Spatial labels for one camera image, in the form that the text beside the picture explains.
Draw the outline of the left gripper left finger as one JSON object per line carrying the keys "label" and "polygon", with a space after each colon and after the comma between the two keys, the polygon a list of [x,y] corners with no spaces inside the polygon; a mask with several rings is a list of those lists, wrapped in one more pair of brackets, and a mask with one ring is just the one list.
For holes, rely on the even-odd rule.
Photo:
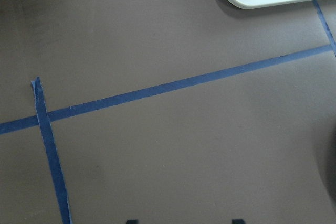
{"label": "left gripper left finger", "polygon": [[139,221],[137,219],[129,219],[126,221],[125,224],[138,224]]}

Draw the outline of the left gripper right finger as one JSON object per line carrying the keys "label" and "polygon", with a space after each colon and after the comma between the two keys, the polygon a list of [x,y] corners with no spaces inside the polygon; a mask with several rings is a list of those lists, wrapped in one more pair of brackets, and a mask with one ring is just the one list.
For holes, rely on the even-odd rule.
{"label": "left gripper right finger", "polygon": [[244,219],[232,219],[231,224],[246,224]]}

